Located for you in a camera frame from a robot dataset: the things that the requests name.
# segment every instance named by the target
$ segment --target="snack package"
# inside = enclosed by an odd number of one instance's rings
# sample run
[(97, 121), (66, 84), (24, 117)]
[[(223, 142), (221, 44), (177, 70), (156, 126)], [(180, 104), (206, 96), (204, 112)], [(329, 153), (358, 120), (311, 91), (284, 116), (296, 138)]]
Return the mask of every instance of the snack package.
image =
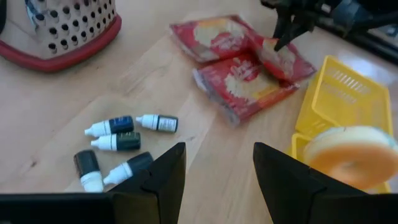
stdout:
[(288, 44), (276, 52), (274, 47), (278, 39), (263, 37), (251, 30), (248, 30), (246, 36), (259, 60), (276, 78), (293, 83), (316, 72), (315, 67), (299, 54), (293, 44)]
[(299, 88), (298, 84), (276, 80), (252, 54), (195, 69), (193, 76), (199, 88), (221, 105), (234, 126)]
[(197, 62), (231, 58), (250, 50), (245, 32), (252, 28), (237, 15), (171, 24), (170, 30), (179, 47)]

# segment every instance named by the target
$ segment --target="wooden table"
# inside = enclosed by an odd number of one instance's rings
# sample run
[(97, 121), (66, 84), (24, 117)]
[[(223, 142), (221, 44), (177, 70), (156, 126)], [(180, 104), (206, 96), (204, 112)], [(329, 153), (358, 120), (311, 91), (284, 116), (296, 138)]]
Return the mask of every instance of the wooden table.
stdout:
[[(272, 34), (274, 12), (254, 0), (234, 3), (207, 1), (203, 8), (212, 8), (211, 12), (192, 12), (185, 19), (240, 12), (260, 33)], [(137, 128), (142, 135), (139, 152), (98, 152), (103, 174), (136, 154), (150, 151), (156, 158), (184, 141), (187, 179), (180, 223), (272, 223), (254, 172), (252, 147), (256, 141), (281, 151), (290, 146), (306, 86), (233, 129), (196, 87), (191, 71), (198, 65), (159, 31), (161, 25), (180, 19), (182, 12), (165, 5), (156, 8), (156, 16), (165, 11), (176, 14), (148, 19), (147, 14), (131, 14), (126, 9), (131, 4), (149, 10), (155, 3), (120, 0), (119, 13), (130, 24), (123, 25), (107, 49), (67, 71), (41, 75), (0, 60), (0, 192), (81, 192), (72, 157), (90, 147), (85, 128), (123, 114), (172, 114), (180, 118), (176, 134)], [(150, 28), (151, 22), (157, 30)], [(335, 55), (389, 85), (396, 124), (397, 67), (319, 29), (294, 43), (318, 68), (325, 55)]]

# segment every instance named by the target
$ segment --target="white bottle cap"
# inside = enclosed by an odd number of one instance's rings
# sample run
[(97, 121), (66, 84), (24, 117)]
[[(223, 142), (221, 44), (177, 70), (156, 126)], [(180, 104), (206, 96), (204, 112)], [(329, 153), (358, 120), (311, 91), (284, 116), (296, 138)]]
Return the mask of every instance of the white bottle cap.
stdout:
[(80, 182), (86, 192), (102, 192), (104, 185), (100, 171), (90, 172), (80, 178)]
[(100, 137), (111, 134), (111, 127), (109, 120), (101, 121), (91, 125), (90, 128), (85, 130), (85, 135), (91, 135), (94, 137)]
[(97, 140), (91, 141), (91, 146), (95, 146), (101, 150), (116, 151), (116, 134), (101, 136)]
[(145, 114), (142, 115), (141, 117), (136, 117), (136, 121), (140, 123), (144, 128), (156, 130), (158, 118), (159, 115), (157, 114)]
[(109, 175), (104, 178), (104, 184), (120, 184), (130, 177), (132, 177), (132, 170), (127, 162), (123, 162), (109, 172)]

